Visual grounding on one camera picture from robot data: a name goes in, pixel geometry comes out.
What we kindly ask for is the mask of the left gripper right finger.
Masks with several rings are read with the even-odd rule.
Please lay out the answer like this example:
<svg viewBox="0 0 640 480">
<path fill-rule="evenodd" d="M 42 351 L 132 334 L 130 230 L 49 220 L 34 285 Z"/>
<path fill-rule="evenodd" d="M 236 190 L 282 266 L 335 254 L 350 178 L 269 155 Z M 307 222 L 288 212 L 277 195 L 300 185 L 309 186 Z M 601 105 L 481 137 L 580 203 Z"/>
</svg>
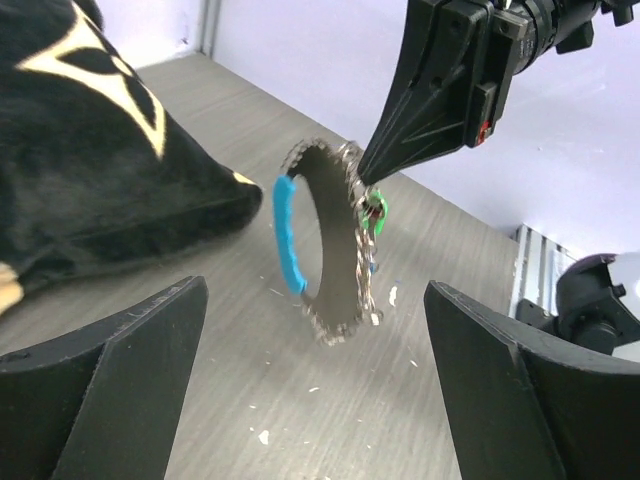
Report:
<svg viewBox="0 0 640 480">
<path fill-rule="evenodd" d="M 556 338 L 443 282 L 429 282 L 424 308 L 462 478 L 638 479 L 638 363 Z"/>
</svg>

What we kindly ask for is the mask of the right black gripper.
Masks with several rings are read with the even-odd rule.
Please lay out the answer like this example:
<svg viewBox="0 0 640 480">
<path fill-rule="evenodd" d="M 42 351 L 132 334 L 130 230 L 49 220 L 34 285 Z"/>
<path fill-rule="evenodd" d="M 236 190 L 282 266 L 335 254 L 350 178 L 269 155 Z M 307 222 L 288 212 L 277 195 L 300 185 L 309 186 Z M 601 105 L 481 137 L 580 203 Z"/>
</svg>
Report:
<svg viewBox="0 0 640 480">
<path fill-rule="evenodd" d="M 481 145 L 525 55 L 525 12 L 489 1 L 410 1 L 392 85 L 358 166 L 365 184 Z"/>
</svg>

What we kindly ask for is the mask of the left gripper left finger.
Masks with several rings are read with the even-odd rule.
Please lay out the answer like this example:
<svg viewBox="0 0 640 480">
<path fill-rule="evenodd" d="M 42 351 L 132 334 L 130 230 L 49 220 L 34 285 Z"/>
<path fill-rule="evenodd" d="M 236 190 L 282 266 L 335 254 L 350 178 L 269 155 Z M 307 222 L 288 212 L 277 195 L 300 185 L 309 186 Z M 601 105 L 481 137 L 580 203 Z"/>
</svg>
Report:
<svg viewBox="0 0 640 480">
<path fill-rule="evenodd" d="M 207 303 L 205 279 L 187 277 L 2 356 L 2 478 L 163 478 Z"/>
</svg>

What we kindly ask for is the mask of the green tagged key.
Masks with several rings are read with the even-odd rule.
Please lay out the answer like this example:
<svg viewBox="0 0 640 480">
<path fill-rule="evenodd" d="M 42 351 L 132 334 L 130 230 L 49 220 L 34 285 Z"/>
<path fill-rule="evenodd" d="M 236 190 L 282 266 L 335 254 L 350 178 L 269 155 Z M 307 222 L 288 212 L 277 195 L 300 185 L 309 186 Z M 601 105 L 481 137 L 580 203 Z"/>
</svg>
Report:
<svg viewBox="0 0 640 480">
<path fill-rule="evenodd" d="M 378 188 L 366 190 L 358 203 L 361 227 L 372 237 L 379 235 L 384 228 L 388 210 L 388 203 Z"/>
</svg>

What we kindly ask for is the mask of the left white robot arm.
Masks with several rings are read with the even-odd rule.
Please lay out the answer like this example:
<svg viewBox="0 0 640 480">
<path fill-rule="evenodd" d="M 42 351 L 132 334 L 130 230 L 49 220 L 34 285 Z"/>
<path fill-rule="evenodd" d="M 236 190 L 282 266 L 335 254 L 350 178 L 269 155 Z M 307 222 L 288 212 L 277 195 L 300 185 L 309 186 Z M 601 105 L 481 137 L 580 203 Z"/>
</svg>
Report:
<svg viewBox="0 0 640 480">
<path fill-rule="evenodd" d="M 556 317 L 515 318 L 431 282 L 424 306 L 465 479 L 635 479 L 639 267 L 593 255 L 557 284 Z M 186 278 L 121 313 L 1 359 L 5 479 L 160 479 L 203 328 Z"/>
</svg>

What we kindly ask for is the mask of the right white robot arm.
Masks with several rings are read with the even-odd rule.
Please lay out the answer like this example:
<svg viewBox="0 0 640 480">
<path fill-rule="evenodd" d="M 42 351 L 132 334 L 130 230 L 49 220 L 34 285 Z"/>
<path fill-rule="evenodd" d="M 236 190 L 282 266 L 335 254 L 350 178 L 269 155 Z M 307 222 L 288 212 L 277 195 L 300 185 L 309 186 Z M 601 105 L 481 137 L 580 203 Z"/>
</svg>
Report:
<svg viewBox="0 0 640 480">
<path fill-rule="evenodd" d="M 393 82 L 358 166 L 372 185 L 474 148 L 502 117 L 513 77 L 549 50 L 591 46 L 592 19 L 634 19 L 632 1 L 410 0 Z"/>
</svg>

